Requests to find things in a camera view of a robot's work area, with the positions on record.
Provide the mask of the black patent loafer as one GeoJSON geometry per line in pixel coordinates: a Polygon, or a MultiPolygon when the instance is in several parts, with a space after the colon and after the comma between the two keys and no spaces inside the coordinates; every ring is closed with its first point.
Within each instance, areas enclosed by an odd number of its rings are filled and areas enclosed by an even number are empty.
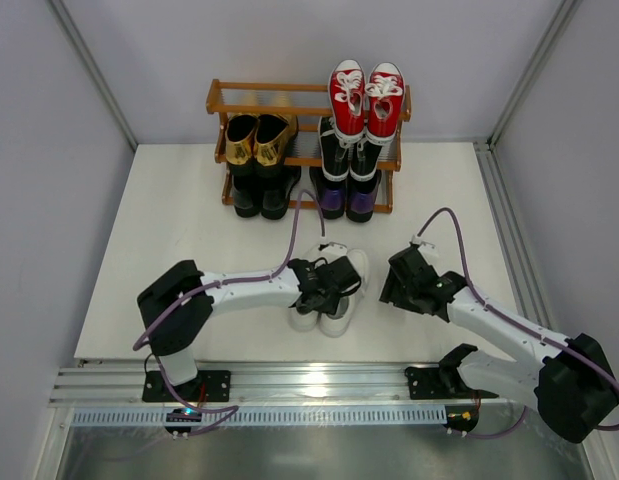
{"type": "Polygon", "coordinates": [[[241,218],[252,218],[262,209],[262,188],[257,176],[233,178],[232,198],[235,213],[241,218]]]}
{"type": "Polygon", "coordinates": [[[299,166],[286,166],[263,184],[261,214],[268,220],[280,220],[289,208],[291,192],[302,175],[299,166]]]}

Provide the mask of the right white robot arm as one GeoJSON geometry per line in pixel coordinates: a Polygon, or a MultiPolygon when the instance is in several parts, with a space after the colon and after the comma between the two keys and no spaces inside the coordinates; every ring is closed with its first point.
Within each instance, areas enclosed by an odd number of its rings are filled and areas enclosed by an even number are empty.
{"type": "Polygon", "coordinates": [[[468,330],[505,353],[463,343],[429,372],[410,367],[412,387],[428,396],[468,398],[487,393],[534,410],[562,439],[578,444],[619,405],[619,388],[600,344],[586,334],[569,338],[500,310],[464,276],[438,274],[422,244],[388,260],[383,303],[437,317],[468,330]]]}

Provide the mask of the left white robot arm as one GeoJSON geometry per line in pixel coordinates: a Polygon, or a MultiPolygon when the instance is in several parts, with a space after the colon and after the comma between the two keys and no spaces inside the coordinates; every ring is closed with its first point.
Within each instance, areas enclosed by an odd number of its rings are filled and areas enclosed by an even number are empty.
{"type": "Polygon", "coordinates": [[[297,331],[319,325],[329,337],[344,334],[369,280],[367,255],[327,247],[315,258],[294,258],[276,270],[205,274],[181,261],[137,298],[145,331],[134,342],[147,346],[172,386],[193,381],[198,367],[190,346],[208,320],[234,311],[281,307],[297,331]]]}

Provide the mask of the red canvas sneaker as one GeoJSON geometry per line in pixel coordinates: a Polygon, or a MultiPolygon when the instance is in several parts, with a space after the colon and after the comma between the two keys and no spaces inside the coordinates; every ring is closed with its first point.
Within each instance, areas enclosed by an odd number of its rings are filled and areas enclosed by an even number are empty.
{"type": "Polygon", "coordinates": [[[345,143],[358,142],[365,127],[365,75],[356,60],[343,60],[334,68],[328,95],[337,137],[345,143]]]}
{"type": "Polygon", "coordinates": [[[368,100],[367,138],[375,145],[395,137],[405,95],[404,78],[391,62],[379,63],[365,85],[368,100]]]}

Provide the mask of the gold loafer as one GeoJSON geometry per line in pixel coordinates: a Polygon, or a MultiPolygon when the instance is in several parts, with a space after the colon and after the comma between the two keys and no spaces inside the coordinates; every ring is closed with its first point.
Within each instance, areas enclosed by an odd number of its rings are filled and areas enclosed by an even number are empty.
{"type": "Polygon", "coordinates": [[[249,176],[254,171],[254,141],[259,118],[253,114],[236,114],[229,118],[225,130],[225,156],[234,177],[249,176]]]}
{"type": "Polygon", "coordinates": [[[255,170],[259,177],[273,178],[282,171],[288,145],[297,134],[295,115],[262,114],[259,117],[254,141],[255,170]]]}

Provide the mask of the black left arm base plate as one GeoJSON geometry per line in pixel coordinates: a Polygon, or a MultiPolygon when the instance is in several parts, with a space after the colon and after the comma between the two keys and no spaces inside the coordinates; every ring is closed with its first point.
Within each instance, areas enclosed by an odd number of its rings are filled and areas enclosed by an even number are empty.
{"type": "MultiPolygon", "coordinates": [[[[207,402],[226,403],[229,401],[231,372],[229,370],[199,370],[197,376],[181,385],[172,386],[177,395],[188,403],[207,402]]],[[[145,403],[176,402],[160,371],[145,374],[142,392],[145,403]]]]}

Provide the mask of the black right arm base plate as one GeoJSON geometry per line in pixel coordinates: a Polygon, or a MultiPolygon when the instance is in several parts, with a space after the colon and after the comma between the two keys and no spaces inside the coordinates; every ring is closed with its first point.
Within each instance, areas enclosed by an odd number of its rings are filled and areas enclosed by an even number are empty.
{"type": "Polygon", "coordinates": [[[404,370],[411,400],[494,399],[498,395],[485,390],[469,388],[456,369],[439,365],[409,366],[404,370]]]}

